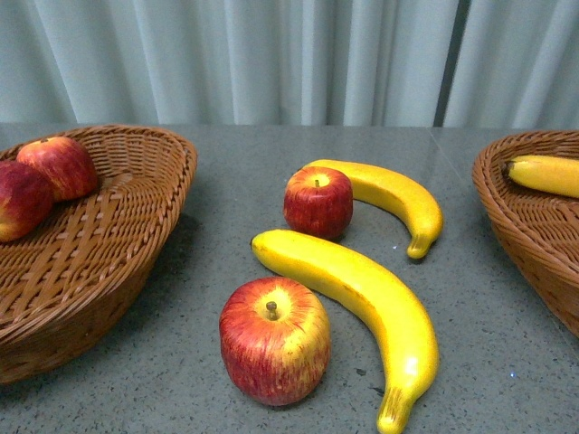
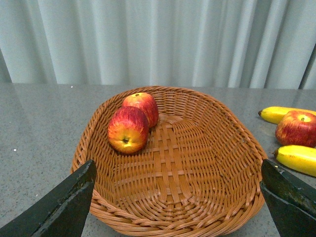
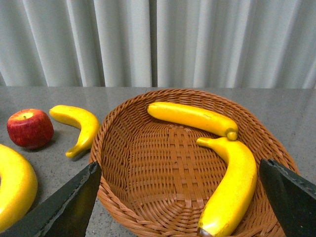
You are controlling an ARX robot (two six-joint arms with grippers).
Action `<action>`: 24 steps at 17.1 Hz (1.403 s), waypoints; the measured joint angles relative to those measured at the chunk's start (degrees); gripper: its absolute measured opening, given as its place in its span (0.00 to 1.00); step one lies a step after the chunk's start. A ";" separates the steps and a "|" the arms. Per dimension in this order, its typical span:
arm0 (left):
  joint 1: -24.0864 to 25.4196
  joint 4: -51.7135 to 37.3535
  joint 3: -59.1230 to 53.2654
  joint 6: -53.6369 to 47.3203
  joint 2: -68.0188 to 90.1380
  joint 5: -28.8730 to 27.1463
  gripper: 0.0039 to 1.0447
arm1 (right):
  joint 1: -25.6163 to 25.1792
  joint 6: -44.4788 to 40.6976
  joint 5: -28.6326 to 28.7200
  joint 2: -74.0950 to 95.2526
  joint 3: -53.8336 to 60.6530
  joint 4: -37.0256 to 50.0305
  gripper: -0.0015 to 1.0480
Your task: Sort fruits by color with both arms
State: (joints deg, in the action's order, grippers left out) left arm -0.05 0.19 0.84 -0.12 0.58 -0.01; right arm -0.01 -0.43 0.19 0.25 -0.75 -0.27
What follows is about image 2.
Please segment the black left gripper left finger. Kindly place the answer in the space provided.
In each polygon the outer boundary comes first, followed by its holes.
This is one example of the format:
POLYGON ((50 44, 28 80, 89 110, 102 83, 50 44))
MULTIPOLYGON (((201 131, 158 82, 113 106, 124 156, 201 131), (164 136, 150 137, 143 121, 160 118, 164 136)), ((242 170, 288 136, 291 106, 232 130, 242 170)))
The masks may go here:
POLYGON ((80 237, 96 179, 89 160, 38 202, 0 229, 2 237, 80 237))

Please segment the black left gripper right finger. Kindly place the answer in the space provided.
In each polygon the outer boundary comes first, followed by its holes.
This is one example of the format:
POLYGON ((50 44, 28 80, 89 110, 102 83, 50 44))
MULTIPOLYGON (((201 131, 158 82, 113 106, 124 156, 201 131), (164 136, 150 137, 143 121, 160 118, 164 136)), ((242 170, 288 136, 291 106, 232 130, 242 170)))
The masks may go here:
POLYGON ((261 166, 261 192, 281 237, 316 235, 316 190, 269 159, 261 166))

